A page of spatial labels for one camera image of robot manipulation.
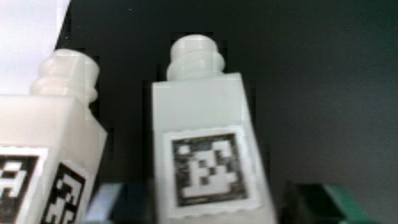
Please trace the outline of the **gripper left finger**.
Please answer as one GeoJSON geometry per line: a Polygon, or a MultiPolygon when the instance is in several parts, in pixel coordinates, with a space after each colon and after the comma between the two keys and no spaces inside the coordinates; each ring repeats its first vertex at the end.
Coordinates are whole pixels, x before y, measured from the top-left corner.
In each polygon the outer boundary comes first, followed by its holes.
{"type": "Polygon", "coordinates": [[[82,224],[154,224],[150,191],[145,184],[102,184],[82,224]]]}

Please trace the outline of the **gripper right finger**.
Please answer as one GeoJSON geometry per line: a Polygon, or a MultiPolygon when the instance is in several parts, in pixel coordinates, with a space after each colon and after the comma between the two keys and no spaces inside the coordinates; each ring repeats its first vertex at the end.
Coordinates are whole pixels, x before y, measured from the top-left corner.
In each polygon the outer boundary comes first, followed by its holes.
{"type": "Polygon", "coordinates": [[[289,183],[283,224],[381,224],[338,184],[289,183]]]}

